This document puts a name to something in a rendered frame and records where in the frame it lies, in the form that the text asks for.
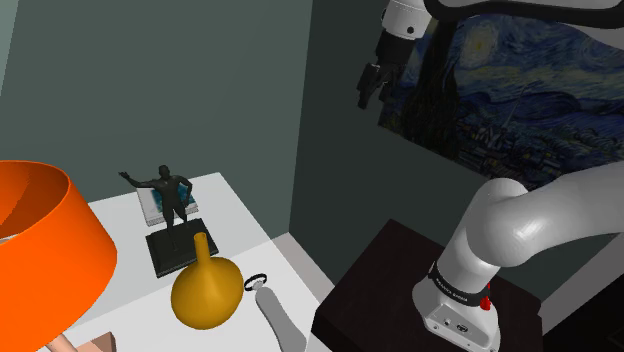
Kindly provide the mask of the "white book with blue cover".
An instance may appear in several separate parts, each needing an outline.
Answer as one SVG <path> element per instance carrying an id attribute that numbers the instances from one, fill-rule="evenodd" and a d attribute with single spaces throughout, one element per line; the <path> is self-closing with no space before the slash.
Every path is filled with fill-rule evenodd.
<path id="1" fill-rule="evenodd" d="M 186 199 L 187 186 L 178 185 L 178 196 L 181 201 Z M 147 226 L 155 226 L 164 223 L 162 196 L 153 188 L 137 188 L 136 193 L 143 212 L 143 216 Z M 198 205 L 193 196 L 189 197 L 189 204 L 185 208 L 185 213 L 192 214 L 198 212 Z"/>

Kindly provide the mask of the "orange shade table lamp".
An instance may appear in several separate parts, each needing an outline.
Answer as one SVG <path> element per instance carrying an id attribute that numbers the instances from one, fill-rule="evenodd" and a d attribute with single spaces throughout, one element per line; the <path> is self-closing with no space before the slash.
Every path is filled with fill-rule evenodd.
<path id="1" fill-rule="evenodd" d="M 113 240 L 63 170 L 0 160 L 0 352 L 116 352 L 111 333 L 78 347 L 64 334 L 116 263 Z"/>

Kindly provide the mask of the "white table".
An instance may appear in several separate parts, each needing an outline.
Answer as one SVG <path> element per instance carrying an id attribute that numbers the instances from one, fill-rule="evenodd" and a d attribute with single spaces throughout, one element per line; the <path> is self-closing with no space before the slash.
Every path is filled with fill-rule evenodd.
<path id="1" fill-rule="evenodd" d="M 311 332 L 317 297 L 224 177 L 213 173 L 192 183 L 197 215 L 220 256 L 236 263 L 245 278 L 266 274 L 268 287 L 305 336 L 305 352 L 330 352 Z M 176 276 L 155 275 L 145 240 L 152 230 L 137 194 L 95 201 L 90 207 L 114 240 L 118 263 L 101 297 L 66 331 L 73 344 L 110 332 L 117 352 L 281 352 L 252 292 L 244 294 L 234 315 L 217 328 L 195 330 L 176 319 L 170 304 Z"/>

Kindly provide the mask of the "blue starry night painting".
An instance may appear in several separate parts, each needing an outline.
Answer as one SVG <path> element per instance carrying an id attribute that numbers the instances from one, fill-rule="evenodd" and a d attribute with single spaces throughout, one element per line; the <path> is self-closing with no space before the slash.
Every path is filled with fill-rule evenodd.
<path id="1" fill-rule="evenodd" d="M 624 161 L 624 29 L 614 44 L 556 22 L 432 22 L 379 124 L 528 189 Z"/>

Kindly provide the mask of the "dark robot stand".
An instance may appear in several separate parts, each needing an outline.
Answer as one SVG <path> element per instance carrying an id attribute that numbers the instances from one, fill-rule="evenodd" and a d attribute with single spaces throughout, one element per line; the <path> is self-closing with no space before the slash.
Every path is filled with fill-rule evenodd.
<path id="1" fill-rule="evenodd" d="M 430 333 L 412 301 L 443 247 L 389 220 L 316 310 L 312 333 L 333 352 L 466 352 Z M 541 301 L 496 276 L 501 352 L 545 352 Z"/>

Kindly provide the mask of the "yellow long-necked vase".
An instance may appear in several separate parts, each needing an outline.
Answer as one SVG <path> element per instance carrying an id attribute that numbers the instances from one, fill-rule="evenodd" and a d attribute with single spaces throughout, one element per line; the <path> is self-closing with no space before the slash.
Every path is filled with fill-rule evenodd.
<path id="1" fill-rule="evenodd" d="M 210 254 L 205 232 L 194 235 L 196 261 L 176 277 L 171 307 L 184 325 L 208 330 L 226 322 L 237 310 L 244 284 L 239 267 L 231 260 Z"/>

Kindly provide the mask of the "black human figure statue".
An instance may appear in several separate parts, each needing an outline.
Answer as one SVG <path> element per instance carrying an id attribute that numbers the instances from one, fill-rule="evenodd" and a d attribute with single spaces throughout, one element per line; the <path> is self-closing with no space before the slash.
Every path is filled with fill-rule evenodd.
<path id="1" fill-rule="evenodd" d="M 125 171 L 119 175 L 137 189 L 138 195 L 143 189 L 145 197 L 153 201 L 157 216 L 149 220 L 148 202 L 140 200 L 146 223 L 165 223 L 164 229 L 145 237 L 155 275 L 162 278 L 196 261 L 195 234 L 206 234 L 210 255 L 218 254 L 219 249 L 201 218 L 188 219 L 193 184 L 183 176 L 172 175 L 167 165 L 161 165 L 158 172 L 159 178 L 148 181 L 137 181 Z"/>

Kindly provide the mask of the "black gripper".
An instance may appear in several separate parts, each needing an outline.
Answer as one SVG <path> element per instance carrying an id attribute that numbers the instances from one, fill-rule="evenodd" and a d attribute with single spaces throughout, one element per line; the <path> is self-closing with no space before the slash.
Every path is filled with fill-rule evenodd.
<path id="1" fill-rule="evenodd" d="M 414 48 L 414 40 L 401 38 L 386 30 L 381 32 L 375 55 L 375 64 L 367 63 L 359 78 L 356 90 L 359 92 L 357 106 L 366 109 L 369 99 L 376 90 L 380 69 L 379 100 L 385 102 L 391 95 L 397 80 L 398 67 L 405 67 Z"/>

